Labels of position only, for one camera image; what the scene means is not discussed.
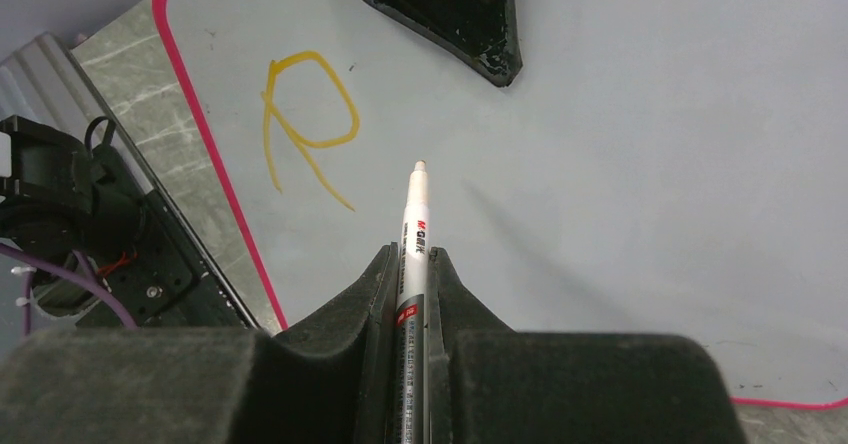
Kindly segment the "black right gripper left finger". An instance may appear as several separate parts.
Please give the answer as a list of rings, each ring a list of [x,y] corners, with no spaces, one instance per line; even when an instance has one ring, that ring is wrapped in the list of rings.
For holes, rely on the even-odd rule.
[[[42,331],[1,365],[5,443],[383,443],[398,247],[277,335]]]

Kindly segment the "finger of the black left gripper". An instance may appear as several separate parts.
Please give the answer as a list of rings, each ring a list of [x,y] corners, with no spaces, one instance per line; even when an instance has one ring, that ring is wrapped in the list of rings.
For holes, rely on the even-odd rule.
[[[498,88],[523,67],[516,0],[362,0],[428,39]]]

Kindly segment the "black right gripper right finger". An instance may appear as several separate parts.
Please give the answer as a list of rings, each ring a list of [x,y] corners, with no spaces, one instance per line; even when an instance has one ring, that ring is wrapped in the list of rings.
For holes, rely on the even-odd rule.
[[[519,332],[429,257],[434,443],[742,443],[721,373],[669,334]]]

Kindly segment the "white marker pen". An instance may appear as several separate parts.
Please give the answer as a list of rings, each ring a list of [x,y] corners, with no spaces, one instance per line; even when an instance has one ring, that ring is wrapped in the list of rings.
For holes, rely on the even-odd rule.
[[[393,443],[428,443],[429,179],[426,162],[410,174],[403,214],[396,294],[396,389]]]

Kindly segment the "pink framed whiteboard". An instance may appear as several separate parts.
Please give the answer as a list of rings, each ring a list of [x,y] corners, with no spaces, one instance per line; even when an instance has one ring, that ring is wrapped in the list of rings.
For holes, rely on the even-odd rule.
[[[847,0],[516,0],[498,88],[361,0],[152,0],[294,324],[401,236],[520,330],[668,332],[742,402],[847,401]]]

